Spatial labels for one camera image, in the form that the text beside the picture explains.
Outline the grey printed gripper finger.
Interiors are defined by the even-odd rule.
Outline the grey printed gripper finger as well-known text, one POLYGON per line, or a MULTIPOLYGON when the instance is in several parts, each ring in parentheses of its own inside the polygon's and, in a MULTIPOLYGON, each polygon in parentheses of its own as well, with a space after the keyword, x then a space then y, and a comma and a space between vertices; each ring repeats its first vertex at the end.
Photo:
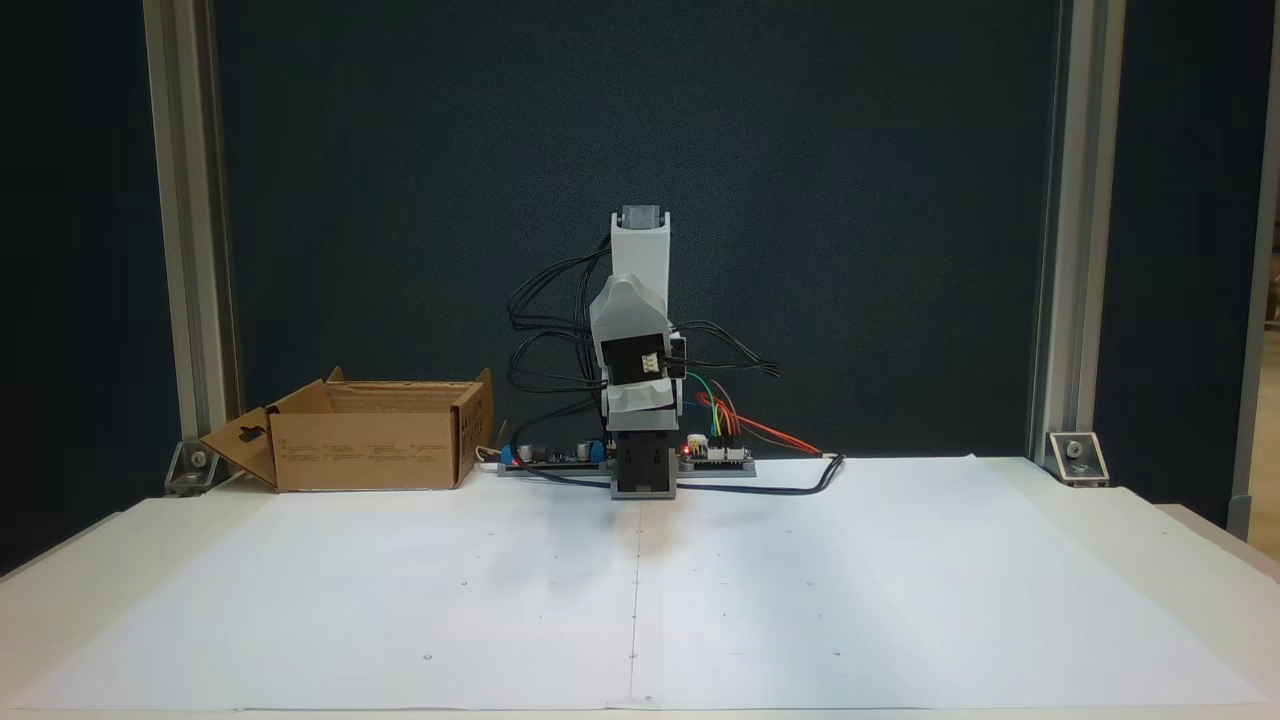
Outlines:
POLYGON ((669 345, 671 322, 664 296, 639 278, 607 278, 589 307, 591 340, 604 342, 658 334, 669 345))

